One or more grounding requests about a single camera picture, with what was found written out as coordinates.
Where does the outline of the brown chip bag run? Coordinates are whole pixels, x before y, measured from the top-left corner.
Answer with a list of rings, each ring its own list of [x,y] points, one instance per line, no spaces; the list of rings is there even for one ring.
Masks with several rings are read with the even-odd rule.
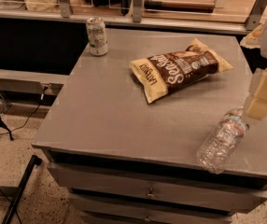
[[[129,66],[143,85],[149,104],[211,74],[232,70],[224,58],[197,38],[183,51],[134,60]]]

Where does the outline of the clear plastic water bottle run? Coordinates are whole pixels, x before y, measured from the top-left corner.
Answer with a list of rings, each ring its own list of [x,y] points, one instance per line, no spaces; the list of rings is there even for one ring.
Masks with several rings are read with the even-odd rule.
[[[197,151],[197,161],[208,172],[220,174],[231,154],[245,137],[249,126],[242,121],[243,109],[228,111]]]

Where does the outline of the grey drawer cabinet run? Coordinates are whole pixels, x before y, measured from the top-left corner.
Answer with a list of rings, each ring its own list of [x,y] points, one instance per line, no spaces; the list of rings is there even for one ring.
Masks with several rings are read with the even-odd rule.
[[[267,119],[252,126],[223,173],[196,153],[241,106],[251,72],[232,36],[202,41],[231,65],[149,103],[130,62],[185,49],[191,35],[107,31],[108,52],[81,54],[34,145],[88,224],[230,224],[267,199]]]

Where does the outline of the white soda can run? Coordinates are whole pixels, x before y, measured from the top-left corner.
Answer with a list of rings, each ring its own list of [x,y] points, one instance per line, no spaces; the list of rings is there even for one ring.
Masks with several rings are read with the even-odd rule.
[[[103,56],[108,52],[105,23],[102,18],[89,18],[86,21],[89,51],[94,56]]]

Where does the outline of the black metal leg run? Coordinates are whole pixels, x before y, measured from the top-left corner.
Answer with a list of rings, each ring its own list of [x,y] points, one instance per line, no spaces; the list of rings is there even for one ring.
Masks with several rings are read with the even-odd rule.
[[[5,217],[2,221],[2,224],[10,224],[13,216],[17,213],[18,204],[20,202],[21,196],[24,192],[24,189],[27,185],[27,182],[30,178],[30,175],[35,166],[39,166],[42,163],[42,160],[36,155],[33,155],[29,160],[27,167],[23,173],[20,184],[17,186],[17,189],[13,195],[13,199],[10,201],[9,208],[5,214]]]

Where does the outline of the grey metal rail shelf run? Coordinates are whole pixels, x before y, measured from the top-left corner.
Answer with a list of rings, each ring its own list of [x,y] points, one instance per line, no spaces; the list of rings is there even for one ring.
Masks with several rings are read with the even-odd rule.
[[[0,0],[0,18],[247,34],[267,19],[267,0]]]

